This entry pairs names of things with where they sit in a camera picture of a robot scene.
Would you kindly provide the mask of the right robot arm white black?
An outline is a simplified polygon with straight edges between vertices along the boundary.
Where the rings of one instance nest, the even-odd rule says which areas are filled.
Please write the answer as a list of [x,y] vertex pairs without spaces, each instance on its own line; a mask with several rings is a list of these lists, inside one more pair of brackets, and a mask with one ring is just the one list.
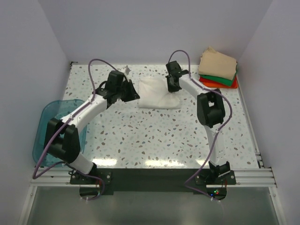
[[225,174],[230,172],[230,164],[226,159],[223,135],[218,128],[222,125],[225,117],[225,107],[221,91],[201,88],[200,84],[190,77],[188,70],[183,70],[178,62],[170,61],[166,64],[168,75],[167,87],[169,92],[186,90],[196,99],[197,118],[207,134],[209,142],[209,170],[207,175],[199,172],[197,175],[220,184],[225,179]]

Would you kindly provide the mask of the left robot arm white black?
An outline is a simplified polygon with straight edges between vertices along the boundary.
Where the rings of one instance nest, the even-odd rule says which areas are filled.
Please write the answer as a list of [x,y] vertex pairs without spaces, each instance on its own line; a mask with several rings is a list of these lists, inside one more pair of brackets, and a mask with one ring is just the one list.
[[78,108],[61,119],[52,118],[47,124],[44,150],[81,172],[81,179],[92,184],[97,179],[97,166],[81,153],[79,134],[97,115],[118,100],[138,100],[133,82],[120,71],[111,71],[104,87],[94,88],[92,95]]

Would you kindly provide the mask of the white printed t shirt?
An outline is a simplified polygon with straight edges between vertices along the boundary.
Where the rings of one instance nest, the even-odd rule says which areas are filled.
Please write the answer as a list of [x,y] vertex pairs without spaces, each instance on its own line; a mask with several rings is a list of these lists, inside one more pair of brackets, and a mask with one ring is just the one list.
[[148,109],[178,109],[180,99],[170,93],[166,79],[145,77],[139,81],[139,108]]

